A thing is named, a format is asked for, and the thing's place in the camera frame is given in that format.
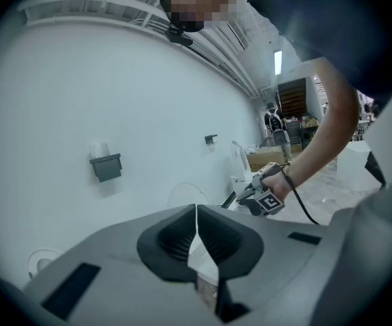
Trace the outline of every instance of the backpack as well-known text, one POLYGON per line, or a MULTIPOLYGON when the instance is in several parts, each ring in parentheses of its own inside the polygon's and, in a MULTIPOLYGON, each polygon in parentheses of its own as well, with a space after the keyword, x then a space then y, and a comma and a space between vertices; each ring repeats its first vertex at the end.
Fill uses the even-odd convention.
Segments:
POLYGON ((274 132, 272 129, 272 119, 275 118, 279 122, 280 129, 282 129, 283 123, 282 120, 280 119, 279 115, 277 115, 277 109, 274 111, 274 113, 271 113, 270 110, 268 110, 267 115, 269 116, 268 122, 270 123, 270 130, 271 132, 274 132))

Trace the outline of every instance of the fluorescent light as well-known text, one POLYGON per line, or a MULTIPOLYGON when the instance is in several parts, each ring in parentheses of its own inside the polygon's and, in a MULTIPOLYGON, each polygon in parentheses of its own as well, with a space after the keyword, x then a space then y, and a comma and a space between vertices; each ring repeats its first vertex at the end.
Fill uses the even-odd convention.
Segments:
POLYGON ((282 73, 282 51, 274 53, 274 74, 280 75, 282 73))

